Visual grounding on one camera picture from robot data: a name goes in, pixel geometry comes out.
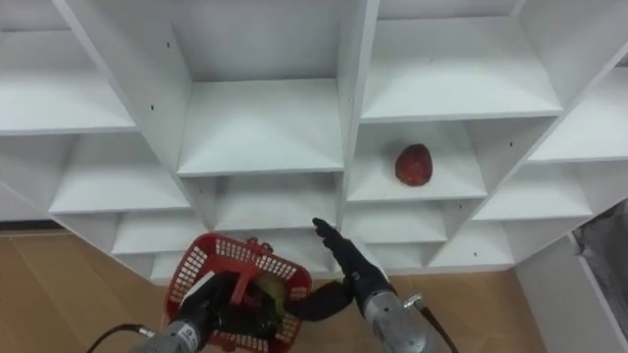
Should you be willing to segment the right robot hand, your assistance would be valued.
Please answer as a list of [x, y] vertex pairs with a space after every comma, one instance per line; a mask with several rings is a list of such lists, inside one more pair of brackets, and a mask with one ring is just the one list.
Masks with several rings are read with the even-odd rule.
[[329, 281], [303, 298], [287, 300], [284, 304], [287, 313], [302, 321], [320, 322], [352, 303], [362, 311], [373, 294], [394, 291], [384, 273], [369, 262], [351, 240], [325, 220], [313, 218], [312, 224], [340, 265], [343, 279]]

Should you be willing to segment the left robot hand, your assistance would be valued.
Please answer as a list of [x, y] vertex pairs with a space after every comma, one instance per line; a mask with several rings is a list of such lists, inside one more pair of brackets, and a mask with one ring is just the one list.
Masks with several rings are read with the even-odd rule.
[[183, 321], [198, 332], [198, 340], [206, 343], [216, 331], [237, 331], [238, 306], [231, 304], [239, 274], [207, 273], [184, 298], [174, 321]]

